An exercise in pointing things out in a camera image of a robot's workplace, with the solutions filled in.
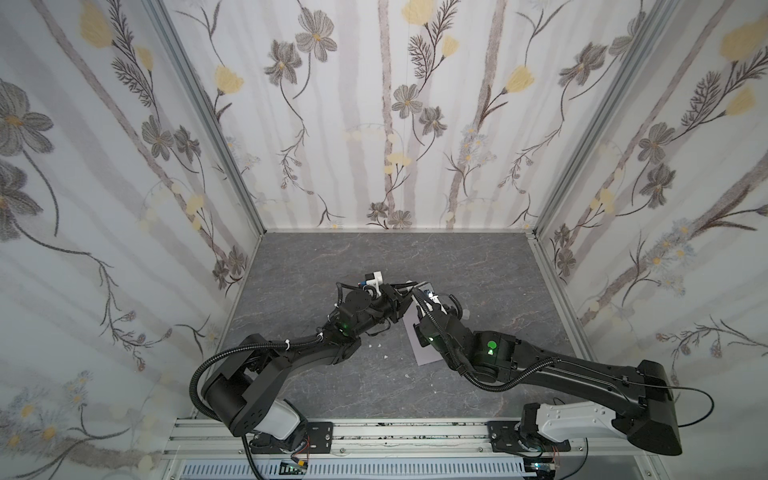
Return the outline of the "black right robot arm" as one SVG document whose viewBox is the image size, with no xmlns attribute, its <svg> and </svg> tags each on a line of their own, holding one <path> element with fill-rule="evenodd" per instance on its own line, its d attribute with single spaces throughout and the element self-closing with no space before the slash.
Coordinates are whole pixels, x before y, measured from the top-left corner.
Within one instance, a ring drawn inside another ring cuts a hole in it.
<svg viewBox="0 0 768 480">
<path fill-rule="evenodd" d="M 501 393 L 529 384 L 576 396 L 613 411 L 611 426 L 633 446 L 666 456 L 683 453 L 672 385 L 660 363 L 627 367 L 560 355 L 513 335 L 473 331 L 455 307 L 424 293 L 414 299 L 420 343 L 434 347 L 473 386 Z"/>
</svg>

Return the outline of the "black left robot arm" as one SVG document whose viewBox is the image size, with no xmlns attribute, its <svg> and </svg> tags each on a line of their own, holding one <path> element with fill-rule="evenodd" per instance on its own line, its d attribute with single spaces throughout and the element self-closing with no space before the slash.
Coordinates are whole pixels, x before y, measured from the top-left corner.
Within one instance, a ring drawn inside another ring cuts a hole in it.
<svg viewBox="0 0 768 480">
<path fill-rule="evenodd" d="M 278 398 L 287 379 L 351 358 L 364 336 L 378 333 L 377 326 L 388 329 L 402 319 L 415 287 L 414 282 L 338 283 L 334 309 L 314 335 L 283 341 L 251 335 L 203 361 L 189 381 L 192 404 L 235 437 L 258 433 L 279 441 L 301 439 L 304 417 Z"/>
</svg>

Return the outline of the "white glue stick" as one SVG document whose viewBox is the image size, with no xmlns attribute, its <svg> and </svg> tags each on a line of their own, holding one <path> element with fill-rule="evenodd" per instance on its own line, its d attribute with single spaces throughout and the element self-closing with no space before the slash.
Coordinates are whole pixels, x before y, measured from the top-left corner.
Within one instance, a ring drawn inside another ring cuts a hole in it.
<svg viewBox="0 0 768 480">
<path fill-rule="evenodd" d="M 435 293 L 434 287 L 430 282 L 420 282 L 415 286 L 415 289 L 422 291 L 426 295 L 433 295 Z"/>
</svg>

